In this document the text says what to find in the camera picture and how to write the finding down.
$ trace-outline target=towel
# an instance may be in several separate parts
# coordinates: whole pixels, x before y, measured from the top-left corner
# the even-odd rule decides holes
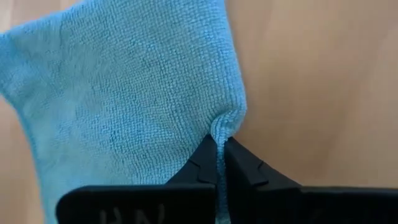
[[[246,111],[222,0],[88,0],[0,35],[0,91],[30,142],[46,223],[84,185],[164,184]]]

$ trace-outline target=textured fabric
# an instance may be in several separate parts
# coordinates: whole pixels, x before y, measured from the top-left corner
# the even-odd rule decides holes
[[[163,184],[246,110],[220,0],[96,0],[0,36],[0,90],[29,139],[47,223],[83,185]]]

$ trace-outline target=cloth fold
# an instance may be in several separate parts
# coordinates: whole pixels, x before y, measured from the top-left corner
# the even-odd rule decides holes
[[[0,35],[0,92],[30,142],[47,223],[84,185],[163,184],[246,111],[224,2],[89,0]]]

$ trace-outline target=wooden surface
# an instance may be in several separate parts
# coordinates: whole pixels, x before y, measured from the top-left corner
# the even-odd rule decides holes
[[[72,2],[0,0],[0,30]],[[229,0],[249,106],[237,138],[303,184],[398,187],[397,8]],[[0,142],[0,223],[42,223],[29,148],[4,100]]]

